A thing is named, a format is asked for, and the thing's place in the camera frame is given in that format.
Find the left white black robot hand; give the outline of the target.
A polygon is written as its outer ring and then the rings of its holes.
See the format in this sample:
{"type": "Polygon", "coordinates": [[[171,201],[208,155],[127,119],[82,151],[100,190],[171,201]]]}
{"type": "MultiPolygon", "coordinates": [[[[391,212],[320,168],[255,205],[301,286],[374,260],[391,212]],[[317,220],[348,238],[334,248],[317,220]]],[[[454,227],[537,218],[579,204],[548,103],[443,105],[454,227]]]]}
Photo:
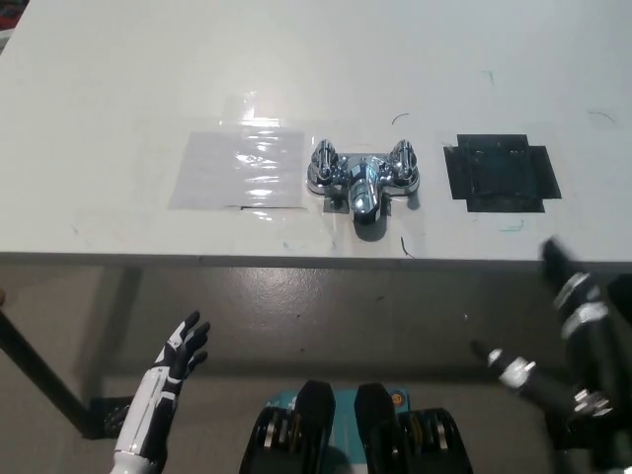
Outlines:
{"type": "Polygon", "coordinates": [[[145,371],[127,411],[114,452],[116,473],[161,473],[184,381],[207,358],[210,325],[195,311],[184,319],[145,371]]]}

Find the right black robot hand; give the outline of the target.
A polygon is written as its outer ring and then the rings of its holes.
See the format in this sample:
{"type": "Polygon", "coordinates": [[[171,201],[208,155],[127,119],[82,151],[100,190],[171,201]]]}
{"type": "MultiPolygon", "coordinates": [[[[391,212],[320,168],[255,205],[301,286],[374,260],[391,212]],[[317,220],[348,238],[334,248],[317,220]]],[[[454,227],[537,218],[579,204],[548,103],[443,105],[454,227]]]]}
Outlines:
{"type": "Polygon", "coordinates": [[[554,293],[572,384],[535,361],[472,341],[472,352],[500,383],[540,409],[558,451],[584,449],[596,473],[631,470],[631,367],[610,306],[586,267],[555,237],[540,247],[542,278],[554,293]]]}

